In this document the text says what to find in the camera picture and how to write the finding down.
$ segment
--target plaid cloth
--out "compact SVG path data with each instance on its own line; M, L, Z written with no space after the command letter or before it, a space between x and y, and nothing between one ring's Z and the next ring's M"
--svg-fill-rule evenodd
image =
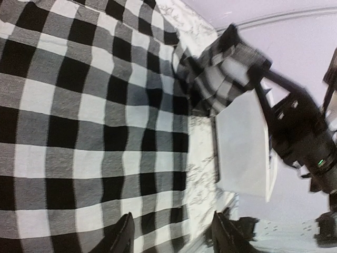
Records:
M178 252L203 59L153 0L0 3L0 252L91 252L128 212L135 252Z

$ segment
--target gingham tablecloth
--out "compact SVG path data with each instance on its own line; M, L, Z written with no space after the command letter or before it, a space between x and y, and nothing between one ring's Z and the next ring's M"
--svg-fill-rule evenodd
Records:
M207 60L235 48L190 58L151 0L3 0L0 252L91 252L128 212L135 252L179 251L189 99L242 93Z

